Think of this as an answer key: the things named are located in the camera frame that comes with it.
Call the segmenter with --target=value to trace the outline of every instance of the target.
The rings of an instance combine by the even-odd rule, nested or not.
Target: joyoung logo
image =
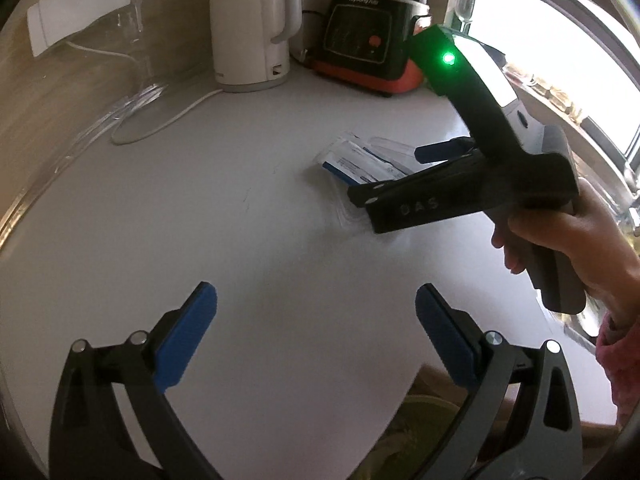
[[[379,1],[377,0],[349,0],[354,4],[365,4],[365,5],[377,5]]]

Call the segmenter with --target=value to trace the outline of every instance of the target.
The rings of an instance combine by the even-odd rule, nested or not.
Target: red sleeve
[[[625,424],[640,399],[640,320],[621,337],[607,314],[596,343],[596,359],[611,381],[618,423]]]

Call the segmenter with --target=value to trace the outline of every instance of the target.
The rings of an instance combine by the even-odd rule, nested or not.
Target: electric kettle
[[[282,83],[287,40],[302,24],[302,0],[209,0],[216,81],[228,92]]]

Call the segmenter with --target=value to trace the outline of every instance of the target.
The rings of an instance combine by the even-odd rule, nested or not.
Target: red button
[[[378,48],[382,44],[382,38],[380,38],[380,36],[371,36],[369,38],[369,44],[375,48]]]

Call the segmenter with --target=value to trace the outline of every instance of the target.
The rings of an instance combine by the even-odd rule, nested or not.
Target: green led indicator
[[[442,62],[447,65],[453,65],[456,62],[456,56],[451,52],[446,52],[442,56]]]

